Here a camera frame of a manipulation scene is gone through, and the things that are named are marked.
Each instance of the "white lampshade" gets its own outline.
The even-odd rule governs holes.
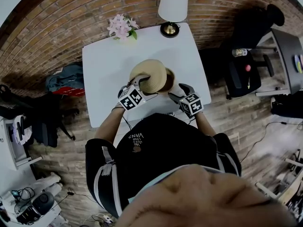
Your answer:
[[[187,17],[188,0],[161,0],[158,14],[169,22],[180,22]]]

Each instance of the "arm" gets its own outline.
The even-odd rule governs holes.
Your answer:
[[[125,109],[122,107],[114,108],[109,116],[103,121],[97,133],[95,139],[107,140],[111,144],[114,143],[115,136],[117,134],[121,119],[123,117]]]
[[[204,116],[203,112],[198,112],[195,114],[196,123],[198,129],[205,135],[214,136],[216,132],[212,128],[212,126],[207,121],[206,117]]]

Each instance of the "desk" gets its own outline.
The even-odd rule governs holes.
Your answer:
[[[24,147],[18,145],[14,139],[10,140],[8,127],[12,128],[13,120],[7,120],[0,117],[0,165],[11,170],[17,171],[21,167],[28,166],[42,159],[38,157],[32,160],[26,157]]]
[[[120,88],[127,84],[133,67],[146,60],[160,60],[175,73],[172,93],[184,95],[178,83],[191,85],[202,103],[211,102],[204,68],[196,43],[187,23],[181,23],[175,38],[165,38],[160,26],[136,30],[138,40],[123,43],[106,38],[83,48],[85,95],[92,127],[99,127],[117,104]],[[142,119],[153,113],[177,111],[167,94],[159,94],[139,108],[125,112],[128,121]]]
[[[262,44],[270,38],[273,38],[274,40],[283,66],[285,75],[285,87],[281,90],[257,92],[256,96],[294,94],[303,88],[303,74],[297,72],[294,64],[294,56],[303,54],[300,40],[297,36],[282,32],[277,29],[271,29],[269,33],[261,38],[258,45]]]
[[[34,222],[31,227],[47,227],[50,225],[50,223],[60,214],[61,212],[61,208],[59,205],[57,205],[58,203],[55,201],[53,204],[53,209],[51,209],[49,212],[47,212],[45,215],[43,215],[42,218],[38,219],[36,222]],[[20,227],[20,223],[18,223],[17,219],[15,216],[10,215],[10,222],[5,222],[1,217],[0,219],[2,219],[2,222],[5,223],[5,225],[7,227]]]

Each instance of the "wrist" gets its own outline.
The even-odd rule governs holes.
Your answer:
[[[116,106],[116,107],[114,107],[112,109],[112,112],[115,112],[115,113],[124,113],[125,109],[122,106]]]
[[[199,117],[199,116],[201,116],[201,115],[204,115],[202,111],[196,113],[196,114],[195,114],[195,118],[197,118],[197,117]]]

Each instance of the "bag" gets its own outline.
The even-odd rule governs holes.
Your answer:
[[[75,62],[57,70],[46,79],[45,86],[54,94],[83,96],[85,90],[82,62]]]

